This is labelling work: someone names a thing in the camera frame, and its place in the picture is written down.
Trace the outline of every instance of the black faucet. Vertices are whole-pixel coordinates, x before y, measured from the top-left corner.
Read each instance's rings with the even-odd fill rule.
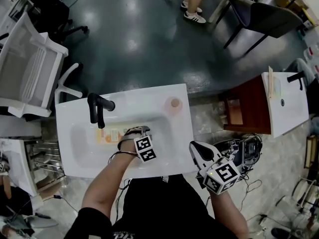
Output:
[[[294,74],[292,76],[287,77],[287,81],[290,83],[290,82],[293,82],[295,80],[299,80],[300,90],[303,90],[303,85],[301,84],[301,78],[302,77],[305,77],[305,73],[303,71],[301,71],[301,72],[299,72],[297,74]]]
[[[100,129],[105,127],[103,119],[103,109],[113,111],[115,109],[115,103],[100,97],[97,94],[91,93],[88,96],[88,104],[90,109],[90,120],[92,124],[98,123]]]

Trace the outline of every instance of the white sink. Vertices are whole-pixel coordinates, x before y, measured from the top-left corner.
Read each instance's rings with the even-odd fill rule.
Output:
[[[271,135],[275,138],[309,119],[308,102],[304,81],[301,80],[303,90],[300,90],[298,80],[288,82],[287,77],[296,73],[274,72],[276,93],[269,98],[269,73],[263,73],[262,79],[267,96]]]
[[[141,125],[151,129],[158,158],[148,163],[134,159],[124,179],[197,170],[188,148],[193,134],[185,84],[118,92],[102,97],[116,105],[112,112],[103,110],[105,130]],[[180,100],[178,107],[171,105],[172,99]],[[94,178],[117,151],[117,143],[98,142],[100,129],[97,124],[90,123],[87,99],[58,104],[56,118],[65,174]]]

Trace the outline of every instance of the white sneaker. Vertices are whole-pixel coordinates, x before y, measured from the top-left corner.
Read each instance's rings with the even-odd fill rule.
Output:
[[[183,11],[187,11],[188,9],[188,3],[183,1],[180,5],[180,8],[183,10]],[[196,9],[196,12],[198,15],[201,15],[201,13],[203,12],[203,10],[201,8],[198,8]]]
[[[206,20],[199,16],[197,13],[194,13],[194,14],[189,14],[187,11],[184,13],[184,17],[188,20],[191,20],[191,21],[194,21],[194,22],[197,22],[197,23],[200,23],[200,24],[205,24],[206,23]]]

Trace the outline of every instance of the green floor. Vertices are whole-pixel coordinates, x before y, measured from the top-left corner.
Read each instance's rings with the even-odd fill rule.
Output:
[[[63,0],[67,5],[75,0]],[[242,54],[262,34],[243,29],[223,45],[238,24],[230,9],[215,27],[194,25],[182,17],[182,0],[79,0],[70,17],[74,25],[87,25],[68,36],[66,66],[82,62],[67,85],[107,94],[136,88],[186,83],[190,94],[217,94],[268,70],[286,68],[302,57],[306,45],[296,32],[268,37],[247,56]],[[204,0],[209,18],[220,0]]]

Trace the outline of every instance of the strap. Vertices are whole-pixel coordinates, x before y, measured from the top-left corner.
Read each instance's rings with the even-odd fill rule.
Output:
[[[135,138],[141,138],[145,137],[147,135],[147,132],[150,131],[150,128],[148,126],[137,126],[134,128],[130,128],[126,134],[121,138],[121,140],[118,143],[118,150],[121,149],[121,144],[123,141],[126,140],[134,140]]]

